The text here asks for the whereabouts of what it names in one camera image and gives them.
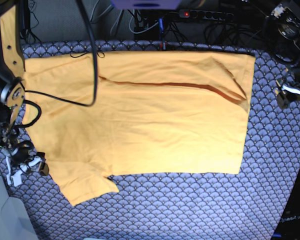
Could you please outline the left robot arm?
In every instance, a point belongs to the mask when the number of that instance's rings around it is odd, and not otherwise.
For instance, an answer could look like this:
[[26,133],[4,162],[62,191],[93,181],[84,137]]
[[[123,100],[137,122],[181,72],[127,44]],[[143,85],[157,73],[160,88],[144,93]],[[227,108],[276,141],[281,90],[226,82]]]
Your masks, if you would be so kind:
[[276,101],[283,110],[300,101],[300,0],[283,0],[271,11],[263,24],[264,37],[270,36],[268,24],[282,37],[282,41],[267,42],[268,53],[293,76],[293,80],[282,77],[275,81]]

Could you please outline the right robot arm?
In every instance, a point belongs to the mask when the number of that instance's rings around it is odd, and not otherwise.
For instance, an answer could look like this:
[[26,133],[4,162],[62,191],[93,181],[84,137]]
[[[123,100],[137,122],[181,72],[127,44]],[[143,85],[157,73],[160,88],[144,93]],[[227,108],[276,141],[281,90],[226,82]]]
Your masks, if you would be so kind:
[[22,175],[37,167],[42,176],[49,174],[45,153],[31,155],[34,145],[19,141],[21,129],[33,126],[41,117],[40,106],[25,99],[25,62],[18,37],[17,0],[0,0],[0,151],[5,155],[8,185],[22,184]]

